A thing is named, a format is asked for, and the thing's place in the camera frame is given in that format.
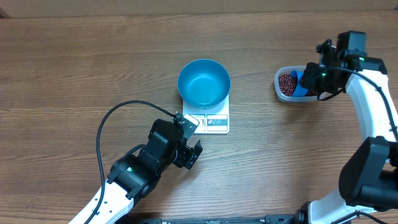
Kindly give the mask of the blue measuring scoop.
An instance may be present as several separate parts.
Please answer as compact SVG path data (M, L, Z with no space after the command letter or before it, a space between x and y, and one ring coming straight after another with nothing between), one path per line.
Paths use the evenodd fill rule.
M308 94L308 89L304 88L300 83L301 78L303 77L303 71L293 70L291 71L290 76L293 77L296 82L296 87L294 92L292 93L292 96L293 97L306 96Z

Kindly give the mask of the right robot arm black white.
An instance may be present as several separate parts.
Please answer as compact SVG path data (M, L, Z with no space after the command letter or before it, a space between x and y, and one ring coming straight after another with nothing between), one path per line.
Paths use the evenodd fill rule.
M388 88L387 69L380 58L368 57L366 34L338 35L316 47L318 63L307 63L299 87L334 97L346 93L359 121L361 145L340 172L338 189L302 205L294 223L349 223L359 216L397 208L397 111Z

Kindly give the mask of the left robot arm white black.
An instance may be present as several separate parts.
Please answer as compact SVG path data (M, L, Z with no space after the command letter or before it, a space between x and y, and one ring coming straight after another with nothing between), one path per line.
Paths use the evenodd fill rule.
M72 224L116 223L158 184L162 173L169 165L191 169L203 148L200 142L194 147L187 146L187 140L195 132L200 122L185 114L172 122L157 119L149 133L145 145L138 145L134 155L130 150L111 167L105 180L104 196L97 191L86 207L72 219Z

